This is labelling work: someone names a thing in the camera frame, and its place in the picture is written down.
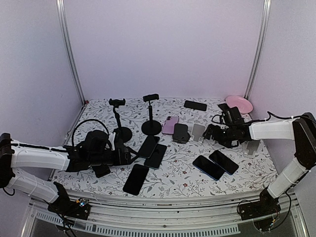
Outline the white folding stand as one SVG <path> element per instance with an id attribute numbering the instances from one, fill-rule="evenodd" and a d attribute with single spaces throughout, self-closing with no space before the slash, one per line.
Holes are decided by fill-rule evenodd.
<path id="1" fill-rule="evenodd" d="M 258 147 L 260 145 L 260 141 L 248 141 L 244 146 L 244 154 L 246 156 L 254 157 L 255 153 L 258 151 Z"/>

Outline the blue-edged phone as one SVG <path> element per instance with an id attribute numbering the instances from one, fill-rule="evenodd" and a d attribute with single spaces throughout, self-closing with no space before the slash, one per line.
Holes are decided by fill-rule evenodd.
<path id="1" fill-rule="evenodd" d="M 220 166 L 228 174 L 233 175 L 239 168 L 239 165 L 228 158 L 221 151 L 216 150 L 209 155 L 209 159 Z"/>
<path id="2" fill-rule="evenodd" d="M 225 173 L 225 171 L 220 166 L 211 162 L 204 156 L 198 156 L 193 161 L 193 166 L 216 181 L 218 181 Z"/>

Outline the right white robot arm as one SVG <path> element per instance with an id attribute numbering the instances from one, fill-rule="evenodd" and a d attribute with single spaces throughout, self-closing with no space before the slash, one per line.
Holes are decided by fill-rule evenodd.
<path id="1" fill-rule="evenodd" d="M 266 215 L 289 188 L 295 186 L 316 165 L 316 118 L 310 112 L 291 117 L 269 114 L 273 120 L 244 123 L 213 122 L 203 133 L 224 147 L 233 142 L 264 141 L 279 172 L 277 178 L 261 193 L 255 205 L 259 215 Z"/>

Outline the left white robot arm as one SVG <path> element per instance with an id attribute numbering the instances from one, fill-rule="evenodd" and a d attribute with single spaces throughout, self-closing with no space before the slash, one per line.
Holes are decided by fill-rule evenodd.
<path id="1" fill-rule="evenodd" d="M 138 157 L 138 153 L 125 146 L 114 132 L 94 130 L 77 145 L 62 147 L 24 144 L 11 139 L 9 133 L 3 133 L 0 136 L 0 186 L 41 198 L 62 214 L 70 214 L 74 207 L 63 185 L 42 180 L 23 168 L 49 168 L 70 173 L 92 169 L 100 178 L 110 173 L 111 166 L 132 164 Z"/>

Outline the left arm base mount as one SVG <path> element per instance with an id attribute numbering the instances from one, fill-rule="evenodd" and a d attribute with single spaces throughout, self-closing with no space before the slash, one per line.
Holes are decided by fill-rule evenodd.
<path id="1" fill-rule="evenodd" d="M 58 186 L 57 190 L 58 198 L 53 203 L 48 204 L 47 209 L 49 211 L 55 212 L 61 216 L 81 220 L 88 219 L 91 211 L 91 205 L 88 204 L 87 200 L 80 198 L 76 201 L 72 201 L 63 186 Z"/>

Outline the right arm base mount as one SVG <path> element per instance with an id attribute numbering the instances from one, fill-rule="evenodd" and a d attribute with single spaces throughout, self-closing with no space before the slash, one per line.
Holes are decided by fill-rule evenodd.
<path id="1" fill-rule="evenodd" d="M 269 232 L 279 219 L 281 207 L 278 200 L 258 201 L 242 200 L 237 205 L 237 213 L 242 220 L 253 220 L 253 225 L 260 232 Z"/>

